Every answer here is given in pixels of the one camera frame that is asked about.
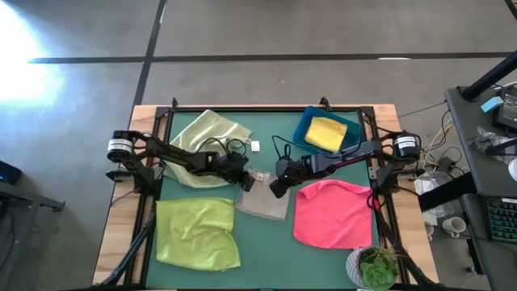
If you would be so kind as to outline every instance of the lime green towel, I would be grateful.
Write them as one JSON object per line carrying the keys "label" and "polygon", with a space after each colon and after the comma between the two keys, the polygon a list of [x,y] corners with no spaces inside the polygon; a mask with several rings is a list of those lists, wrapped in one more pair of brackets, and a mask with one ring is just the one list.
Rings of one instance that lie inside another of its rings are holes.
{"label": "lime green towel", "polygon": [[[225,149],[218,142],[209,141],[204,144],[204,141],[210,137],[215,137],[223,144],[234,138],[245,142],[250,135],[251,131],[244,126],[220,116],[212,110],[206,110],[179,133],[170,144],[190,152],[206,150],[217,151],[223,155],[226,154]],[[229,146],[233,148],[240,145],[238,142],[232,142]],[[163,174],[169,178],[177,179],[183,185],[193,188],[214,188],[228,185],[228,182],[215,176],[195,176],[185,170],[183,166],[172,162],[166,162],[166,165]]]}
{"label": "lime green towel", "polygon": [[156,202],[156,260],[195,270],[241,266],[233,240],[233,200],[187,198]]}

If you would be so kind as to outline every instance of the pink cloth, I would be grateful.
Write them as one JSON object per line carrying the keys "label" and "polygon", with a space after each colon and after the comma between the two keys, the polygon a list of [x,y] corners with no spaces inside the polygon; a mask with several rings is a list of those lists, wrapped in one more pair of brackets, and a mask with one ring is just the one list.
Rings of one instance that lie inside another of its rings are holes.
{"label": "pink cloth", "polygon": [[371,188],[326,179],[296,194],[294,230],[300,242],[325,249],[353,249],[372,244]]}

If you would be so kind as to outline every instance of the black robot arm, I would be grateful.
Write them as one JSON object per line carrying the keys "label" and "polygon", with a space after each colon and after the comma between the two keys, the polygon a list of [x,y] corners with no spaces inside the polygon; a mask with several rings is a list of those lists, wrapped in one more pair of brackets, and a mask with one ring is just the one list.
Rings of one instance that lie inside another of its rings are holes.
{"label": "black robot arm", "polygon": [[[293,161],[285,154],[276,162],[277,180],[270,184],[270,189],[277,198],[285,195],[285,192],[293,186],[314,179],[323,179],[332,175],[340,167],[361,162],[369,158],[383,157],[388,165],[380,168],[384,180],[386,171],[393,172],[402,169],[405,165],[418,161],[420,157],[420,143],[417,136],[407,133],[389,133],[379,140],[361,142],[338,153],[324,155],[313,154],[302,156],[298,161]],[[386,154],[382,150],[382,142],[393,140],[393,154]]]}
{"label": "black robot arm", "polygon": [[[138,140],[143,141],[145,146],[136,154],[134,149]],[[135,180],[135,189],[157,187],[154,170],[141,162],[143,158],[161,158],[184,167],[193,175],[213,175],[229,183],[239,183],[245,191],[249,191],[254,183],[254,178],[244,170],[248,158],[238,152],[232,151],[222,156],[215,151],[191,153],[151,135],[132,130],[113,132],[107,148],[107,158],[124,165]]]}

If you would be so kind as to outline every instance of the blue object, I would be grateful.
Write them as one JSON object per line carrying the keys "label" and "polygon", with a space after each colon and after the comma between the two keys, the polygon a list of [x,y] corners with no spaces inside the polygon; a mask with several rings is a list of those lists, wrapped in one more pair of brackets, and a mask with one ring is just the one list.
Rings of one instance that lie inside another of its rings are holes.
{"label": "blue object", "polygon": [[343,141],[341,142],[341,150],[359,144],[359,141],[361,140],[361,133],[363,132],[361,130],[360,124],[346,120],[342,117],[336,116],[335,114],[321,110],[320,108],[308,106],[304,111],[304,115],[301,117],[300,123],[298,124],[294,135],[292,136],[292,141],[304,150],[308,150],[314,154],[321,152],[329,153],[328,151],[320,149],[305,141],[305,135],[307,134],[307,130],[309,130],[310,121],[313,119],[313,117],[326,117],[348,126],[345,138],[343,138]]}
{"label": "blue object", "polygon": [[502,101],[501,97],[495,96],[495,97],[490,98],[488,101],[486,101],[481,106],[481,110],[484,113],[491,112],[492,110],[494,110],[495,108],[497,108],[499,105],[501,105],[503,103],[504,102]]}

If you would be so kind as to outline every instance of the white pot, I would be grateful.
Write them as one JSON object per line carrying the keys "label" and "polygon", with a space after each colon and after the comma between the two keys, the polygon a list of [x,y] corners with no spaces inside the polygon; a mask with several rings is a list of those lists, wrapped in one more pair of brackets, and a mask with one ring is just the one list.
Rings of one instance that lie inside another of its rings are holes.
{"label": "white pot", "polygon": [[355,249],[347,258],[347,275],[350,280],[357,285],[357,287],[366,289],[367,287],[363,284],[363,277],[361,276],[361,270],[359,269],[359,258],[363,251],[373,248],[371,247],[360,247]]}

